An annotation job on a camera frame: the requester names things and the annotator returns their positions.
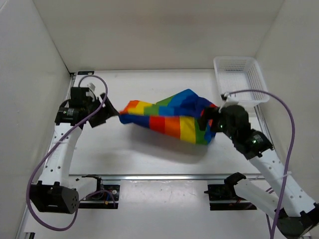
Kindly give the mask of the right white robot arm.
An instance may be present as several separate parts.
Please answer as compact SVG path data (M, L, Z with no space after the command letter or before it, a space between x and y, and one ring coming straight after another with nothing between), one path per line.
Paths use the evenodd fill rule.
M275 195L260 189L237 172L224 180L224 194L250 201L273 219L275 227L288 239L298 239L319 224L319 205L285 172L273 145L251 127L242 106L206 107L198 119L200 129L224 133L239 151L264 176Z

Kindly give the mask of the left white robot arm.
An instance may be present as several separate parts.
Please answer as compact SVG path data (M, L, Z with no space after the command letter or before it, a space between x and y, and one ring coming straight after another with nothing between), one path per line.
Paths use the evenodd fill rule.
M97 97L94 90L92 83L86 87L72 87L70 99L59 107L55 118L57 139L52 144L55 150L49 155L38 182L30 186L29 198L39 212L73 214L80 200L89 195L100 199L104 195L100 176L69 177L75 146L85 125L82 120L96 112L88 120L94 128L119 114L109 100L101 103L105 93Z

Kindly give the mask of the rainbow striped shorts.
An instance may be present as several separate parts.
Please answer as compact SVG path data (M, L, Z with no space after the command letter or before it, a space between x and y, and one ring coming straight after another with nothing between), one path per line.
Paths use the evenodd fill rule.
M210 130L213 120L205 123L203 130L197 122L206 107L216 105L186 89L155 104L129 101L120 111L119 120L122 124L133 123L189 143L208 145L216 135Z

